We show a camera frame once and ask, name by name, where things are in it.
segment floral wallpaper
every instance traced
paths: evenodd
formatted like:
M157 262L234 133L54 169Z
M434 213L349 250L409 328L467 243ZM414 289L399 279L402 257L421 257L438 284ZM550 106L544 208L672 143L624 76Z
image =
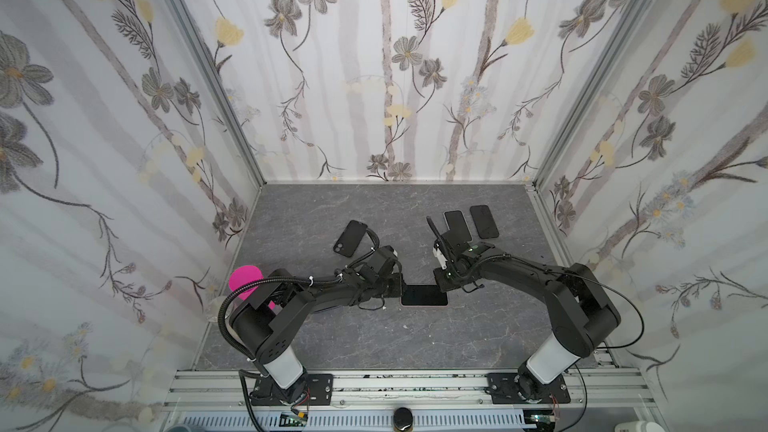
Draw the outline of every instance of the floral wallpaper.
M163 0L0 0L0 422L156 430L257 190Z
M768 0L655 0L538 184L677 431L764 428L766 53Z
M185 0L268 180L533 180L630 0Z

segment pink cup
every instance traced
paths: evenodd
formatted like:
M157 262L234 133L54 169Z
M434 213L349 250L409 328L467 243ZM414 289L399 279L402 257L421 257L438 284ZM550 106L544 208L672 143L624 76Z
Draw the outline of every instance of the pink cup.
M264 278L264 274L261 273L261 270L255 265L244 265L243 267L238 267L235 269L235 272L232 272L232 275L230 276L229 285L230 290L234 291L237 290L238 287L242 287L245 284L248 284L253 281L257 281L260 278ZM245 300L248 298L253 291L258 289L259 286L255 286L254 288L248 289L242 294L238 295L237 297ZM275 303L270 302L270 308L275 308Z

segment smartphone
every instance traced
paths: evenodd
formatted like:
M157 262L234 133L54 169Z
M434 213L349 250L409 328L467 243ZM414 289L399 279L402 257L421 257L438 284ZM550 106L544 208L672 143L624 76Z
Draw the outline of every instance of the smartphone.
M472 206L469 208L469 214L475 223L480 238L498 237L498 227L491 214L491 208L488 206Z
M469 233L467 221L464 220L464 214L460 210L449 210L444 212L448 228L454 231L462 242L471 242L472 234Z
M333 251L344 257L351 257L355 254L357 246L360 245L362 236L366 234L368 226L357 220L350 220L346 225L344 232L341 233L339 240L333 245Z
M403 284L400 304L404 307L445 307L448 305L448 294L440 292L436 284Z

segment cable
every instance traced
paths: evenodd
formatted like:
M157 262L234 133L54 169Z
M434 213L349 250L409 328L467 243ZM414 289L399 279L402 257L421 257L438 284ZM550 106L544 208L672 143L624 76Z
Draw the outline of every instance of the cable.
M248 409L248 417L250 418L250 422L254 425L256 428L256 432L265 432L263 428L259 425L258 420L256 420L256 415L254 414L254 407L250 404L250 397L248 397L248 386L245 383L245 378L261 378L260 375L252 374L251 372L248 372L247 370L240 369L237 371L237 375L240 377L240 387L243 389L243 402L245 402L245 408Z
M499 257L503 257L503 256L504 256L504 254L500 254L500 255L492 255L492 256L490 256L490 257L486 257L486 258L487 258L487 259L496 259L496 258L499 258ZM611 287L611 286L609 286L609 285L606 285L606 284L603 284L603 283L601 283L601 282L598 282L598 281L592 280L592 279L590 279L590 278L582 277L582 276L581 276L581 275L579 275L579 274L575 274L575 273L572 273L572 272L562 272L562 271L555 271L555 270L551 270L551 269L548 269L548 268L541 268L541 267L539 267L539 266L537 266L537 265L535 265L535 264L531 264L530 262L528 262L528 261L525 261L525 260L521 259L520 257L515 257L514 255L510 255L510 254L506 254L506 256L507 256L507 258L511 258L511 259L513 259L513 260L516 260L516 261L518 261L518 262L522 262L523 264L526 264L526 265L527 265L527 266L529 266L529 267L533 267L534 269L536 269L536 270L539 270L539 271L541 271L541 272L543 272L543 273L545 273L545 274L561 274L561 275L571 275L571 276L573 276L573 277L577 277L577 278L580 278L581 280L585 280L585 281L587 281L587 282L592 282L593 284L597 284L597 285L600 285L602 288L606 288L606 289L608 289L609 291L611 291L611 292L613 292L613 293L619 294L619 295L621 296L621 298L622 298L622 299L624 299L625 301L627 301L627 302L629 303L629 305L631 305L631 306L632 306L632 308L634 309L634 311L635 311L635 312L637 312L637 313L638 313L638 317L640 318L640 334L639 334L639 335L636 337L636 339L635 339L635 340L633 340L633 341L631 341L631 342L629 342L628 344L624 344L624 345L613 345L613 346L606 346L606 347L596 347L596 348L595 348L595 350L598 350L598 349L608 350L608 349L615 349L615 348L626 348L626 347L629 347L629 346L631 346L631 345L635 345L637 342L639 342L639 341L640 341L640 339L642 339L643 335L645 334L645 319L643 318L643 314L642 314L642 313L640 312L640 310L638 309L638 306L637 306L637 305L635 305L635 304L634 304L634 302L632 302L631 300L629 300L629 297L627 297L626 295L622 294L621 292L619 292L619 291L618 291L618 290L616 290L615 288L612 288L612 287ZM474 267L475 267L475 265L478 265L478 264L479 264L480 262L482 262L483 260L484 260L484 259L480 259L480 260L478 260L478 261L477 261L477 262L476 262L476 263L475 263L475 264L474 264L472 267L474 268Z
M371 248L371 250L369 250L368 252L366 252L366 253L365 253L363 256L361 256L360 258L356 258L355 260L353 260L351 264L349 264L349 265L347 265L347 266L346 266L346 268L352 268L352 267L354 267L355 265L358 265L358 264L360 264L360 262L362 262L362 261L366 260L368 257L370 257L371 255L373 255L373 253L374 253L374 252L375 252L375 251L376 251L376 250L379 248L379 245L381 245L381 243L380 243L380 241L379 241L379 235L376 235L376 233L375 233L373 230L371 230L370 228L367 228L367 229L366 229L366 234L368 234L368 236L369 236L369 237L370 237L370 239L371 239L371 242L373 242L373 247Z
M597 350L597 349L625 348L625 347L629 347L631 345L635 345L637 342L640 341L640 339L642 339L643 334L645 334L645 319L643 319L643 314L638 309L638 306L635 305L631 300L629 300L629 297L627 297L626 295L622 294L621 292L619 292L615 288L612 288L612 287L610 287L610 286L608 286L606 284L601 284L600 282L594 281L594 280L592 280L590 278L581 277L581 275L579 275L579 274L574 274L572 272L559 272L559 271L547 271L547 272L552 273L552 274L572 275L574 277L578 277L578 278L580 278L582 280L585 280L587 282L592 282L593 284L600 285L602 288L606 288L606 289L608 289L609 291L611 291L613 293L619 294L622 297L622 299L627 301L629 303L629 305L632 306L632 308L634 309L635 312L638 312L638 317L640 318L640 334L637 336L637 338L635 340L629 342L628 344L624 344L624 345L614 345L614 346L611 346L611 347L608 347L608 346L607 347L597 347L597 348L595 348L595 350Z
M584 413L587 411L587 383L584 381L584 376L581 375L581 369L578 368L576 364L574 364L574 367L576 367L576 370L578 370L578 376L581 378L581 387L584 388L584 406L581 408L581 413L579 414L578 418L575 422L573 422L568 427L565 427L564 429L561 429L560 432L565 432L566 430L570 429L571 427L575 426L579 423L581 418L584 416Z
M325 285L333 285L339 283L341 280L341 277L339 277L337 280L334 281L314 281L314 285L318 287L322 287ZM247 290L251 290L254 287L257 287L262 284L269 284L274 282L284 282L289 284L304 284L308 285L311 283L311 281L308 278L299 278L299 277L267 277L267 278L260 278L257 281L248 282L247 284L241 285L232 292L230 292L229 295L226 296L226 299L224 302L222 302L221 307L219 308L219 315L216 318L216 322L219 326L219 332L221 333L221 336L224 337L224 340L231 345L235 350L240 352L242 355L245 355L248 357L249 360L254 361L256 360L256 357L254 354L251 353L250 350L245 348L240 342L238 342L234 337L232 337L232 334L228 330L226 330L226 310L229 308L230 304L232 303L235 298L242 294L243 292Z
M384 297L378 297L378 298L380 298L380 299L382 300L382 304L381 304L381 305L379 305L379 307L377 307L377 308L365 308L365 307L360 307L360 304L358 304L358 305L357 305L357 308L359 308L359 309L361 309L361 310L364 310L364 311L369 311L369 312L380 311L381 309L383 309L383 308L384 308L384 303L385 303L385 302L384 302Z

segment floor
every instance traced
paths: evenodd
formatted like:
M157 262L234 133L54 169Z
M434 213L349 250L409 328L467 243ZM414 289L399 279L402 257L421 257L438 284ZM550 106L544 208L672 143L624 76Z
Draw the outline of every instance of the floor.
M477 238L469 207L491 208L506 252L554 263L542 226L523 186L516 185L268 185L256 204L236 266L254 264L269 273L286 268L296 276L330 275L351 259L331 247L349 220L368 224L382 245L398 251L409 284L434 283L432 216L445 229L444 211L464 212ZM364 238L358 252L367 248ZM293 341L307 369L323 368L516 368L551 328L546 308L513 288L485 281L483 290L448 293L443 308L403 307L367 312L337 308L311 315ZM579 364L593 367L595 362ZM197 370L249 367L212 328Z

